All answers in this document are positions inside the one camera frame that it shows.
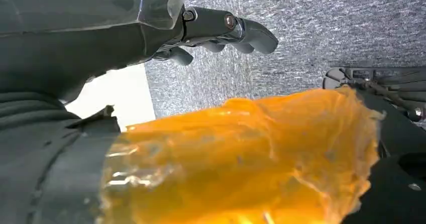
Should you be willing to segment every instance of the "translucent plastic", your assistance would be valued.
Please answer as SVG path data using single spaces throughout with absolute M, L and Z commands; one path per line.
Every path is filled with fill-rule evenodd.
M 130 126 L 106 159 L 100 223 L 339 223 L 370 187 L 381 118 L 341 88 Z
M 172 29 L 184 0 L 0 0 L 0 35 L 126 24 Z

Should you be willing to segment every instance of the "metal screw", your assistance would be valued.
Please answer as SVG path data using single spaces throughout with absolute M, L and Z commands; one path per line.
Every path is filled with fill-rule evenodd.
M 408 185 L 412 190 L 421 191 L 421 188 L 416 183 Z
M 415 109 L 414 109 L 414 111 L 415 111 L 415 115 L 417 115 L 417 116 L 421 116 L 421 108 L 419 108 L 419 107 L 416 107 Z
M 225 25 L 229 29 L 233 29 L 234 28 L 234 16 L 232 16 L 232 15 L 226 15 L 225 16 Z
M 184 21 L 193 21 L 195 19 L 194 13 L 191 11 L 185 11 L 182 16 Z

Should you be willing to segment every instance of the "black base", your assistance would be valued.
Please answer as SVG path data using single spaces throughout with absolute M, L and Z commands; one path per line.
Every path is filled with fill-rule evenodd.
M 323 88 L 344 84 L 357 89 L 364 104 L 386 118 L 371 188 L 361 197 L 361 209 L 343 223 L 426 223 L 426 132 L 398 107 L 424 109 L 426 68 L 333 68 Z

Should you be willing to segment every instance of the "orange translucent object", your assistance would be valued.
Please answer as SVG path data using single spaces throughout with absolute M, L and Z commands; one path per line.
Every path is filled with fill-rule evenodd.
M 101 223 L 339 223 L 370 187 L 379 119 L 343 87 L 130 126 L 106 159 Z

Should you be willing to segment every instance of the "metal bolt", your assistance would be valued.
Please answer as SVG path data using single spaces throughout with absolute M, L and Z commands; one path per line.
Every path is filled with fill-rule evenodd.
M 226 15 L 225 16 L 225 25 L 229 28 L 229 29 L 233 29 L 234 28 L 234 16 L 232 15 Z
M 421 114 L 422 114 L 421 108 L 416 107 L 416 108 L 414 109 L 414 111 L 415 111 L 415 115 L 417 115 L 417 116 L 421 116 Z
M 182 16 L 184 21 L 193 21 L 195 19 L 194 13 L 191 11 L 185 11 Z
M 421 188 L 416 183 L 408 185 L 412 190 L 421 191 Z

